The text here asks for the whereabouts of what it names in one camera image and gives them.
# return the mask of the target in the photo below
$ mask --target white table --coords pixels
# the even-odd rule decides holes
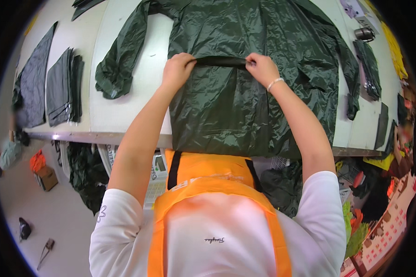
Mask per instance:
[[[48,59],[48,69],[57,61],[67,47],[77,48],[83,56],[85,68],[82,80],[81,122],[62,123],[56,127],[43,124],[26,130],[34,136],[54,139],[117,144],[131,121],[148,102],[161,83],[162,70],[168,56],[169,35],[172,20],[157,14],[148,17],[148,28],[142,52],[133,72],[133,85],[130,92],[115,100],[107,100],[95,89],[95,69],[105,57],[114,39],[128,16],[140,0],[108,0],[85,12],[71,22],[74,12],[73,0],[50,0],[40,10],[33,28],[22,46],[18,72],[24,66],[33,49],[50,26],[59,21],[54,34]],[[355,19],[344,13],[339,0],[312,0],[333,21],[350,49],[354,30],[361,26]],[[370,46],[377,58],[379,77],[382,86],[382,102],[388,106],[389,120],[397,120],[397,96],[401,86],[390,58],[388,43],[382,30]],[[377,118],[381,112],[381,102],[367,101],[359,97],[360,111],[354,121],[346,117],[348,87],[343,72],[339,68],[339,96],[336,128],[333,147],[359,148],[372,150],[376,140]],[[161,129],[159,146],[171,146],[171,125],[166,114]]]

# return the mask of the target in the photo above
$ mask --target person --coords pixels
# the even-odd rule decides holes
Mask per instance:
[[[404,177],[413,166],[413,151],[407,152],[405,149],[403,134],[408,125],[411,123],[408,121],[407,126],[405,127],[394,127],[394,136],[393,136],[393,154],[394,159],[390,164],[388,169],[388,174],[391,176],[401,179]]]
[[[22,145],[19,140],[15,139],[15,130],[15,115],[11,114],[8,132],[9,141],[6,143],[5,149],[0,154],[1,170],[9,170],[13,168],[22,159]]]
[[[174,55],[162,84],[126,131],[89,248],[100,276],[338,276],[346,232],[330,143],[280,78],[270,57],[246,69],[280,104],[303,163],[297,215],[275,210],[254,187],[247,157],[166,151],[167,190],[143,222],[142,207],[166,110],[196,61]]]

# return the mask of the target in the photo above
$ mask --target orange apron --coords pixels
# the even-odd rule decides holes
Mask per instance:
[[[154,231],[148,255],[148,276],[164,275],[164,218],[172,206],[203,193],[222,192],[248,197],[265,212],[273,239],[276,275],[291,276],[290,258],[276,211],[263,195],[250,158],[182,153],[166,150],[168,178],[166,192],[154,204]]]

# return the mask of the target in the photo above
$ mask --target bracelet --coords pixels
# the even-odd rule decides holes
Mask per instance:
[[[279,77],[276,80],[272,81],[267,87],[266,87],[266,91],[270,92],[270,88],[278,81],[285,81],[283,78]]]

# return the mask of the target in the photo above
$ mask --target white shirt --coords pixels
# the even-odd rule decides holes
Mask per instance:
[[[339,185],[332,172],[305,182],[293,219],[277,211],[293,276],[338,276],[346,249]],[[153,232],[130,194],[105,192],[91,235],[94,277],[147,276]],[[164,272],[179,276],[275,276],[272,237],[263,211],[251,199],[205,193],[183,200],[165,216]]]

